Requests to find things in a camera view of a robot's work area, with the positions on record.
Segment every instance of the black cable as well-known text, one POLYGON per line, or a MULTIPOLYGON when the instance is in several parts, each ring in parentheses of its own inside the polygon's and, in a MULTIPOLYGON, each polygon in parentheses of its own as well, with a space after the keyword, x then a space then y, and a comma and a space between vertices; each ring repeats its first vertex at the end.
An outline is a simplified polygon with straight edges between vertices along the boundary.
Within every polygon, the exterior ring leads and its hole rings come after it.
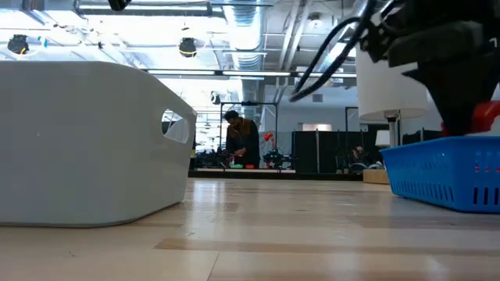
POLYGON ((339 23, 328 34, 327 39, 321 45, 320 50, 318 50, 314 60, 309 65, 308 69, 305 71, 304 75, 302 76, 302 78, 298 82, 297 87, 295 88, 295 94, 293 94, 290 97, 291 102, 299 101, 299 100, 303 99, 304 97, 310 95, 314 91, 321 88, 331 78, 331 76, 338 70, 338 68, 342 65, 342 63, 344 63, 344 61, 347 59, 349 52, 356 46, 356 44, 358 44, 359 39, 363 35, 363 32, 371 23, 370 20, 371 20, 373 14, 375 13, 376 6, 377 6, 377 0, 368 0, 368 3, 366 4, 366 9, 360 18, 359 17, 352 17, 352 18, 346 19, 342 23, 339 23), (323 52, 327 49, 328 44, 330 43, 331 39, 335 36, 335 34, 337 34, 343 27, 347 26, 348 24, 351 24, 351 23, 354 23, 357 21, 359 21, 359 25, 355 28, 351 39, 345 45, 341 54, 337 58, 335 58, 335 60, 331 63, 331 65, 328 67, 328 69, 320 76, 320 78, 314 84, 312 84, 311 86, 307 87, 304 90, 301 90, 302 86, 304 86, 304 83, 309 78, 309 75, 311 74, 314 67, 316 66, 316 64, 320 60, 323 52))

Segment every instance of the black metal frame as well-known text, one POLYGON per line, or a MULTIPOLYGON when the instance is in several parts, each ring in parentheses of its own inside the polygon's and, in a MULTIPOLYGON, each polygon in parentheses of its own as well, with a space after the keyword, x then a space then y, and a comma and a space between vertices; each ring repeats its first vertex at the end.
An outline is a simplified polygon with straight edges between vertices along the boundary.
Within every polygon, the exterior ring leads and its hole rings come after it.
POLYGON ((278 147, 278 103, 276 102, 257 102, 257 101, 242 101, 242 102, 221 102, 220 103, 220 125, 219 125, 219 146, 222 148, 222 119, 223 119, 223 107, 225 105, 242 105, 242 106, 259 106, 259 105, 273 105, 276 109, 274 115, 275 127, 274 127, 274 144, 278 147))

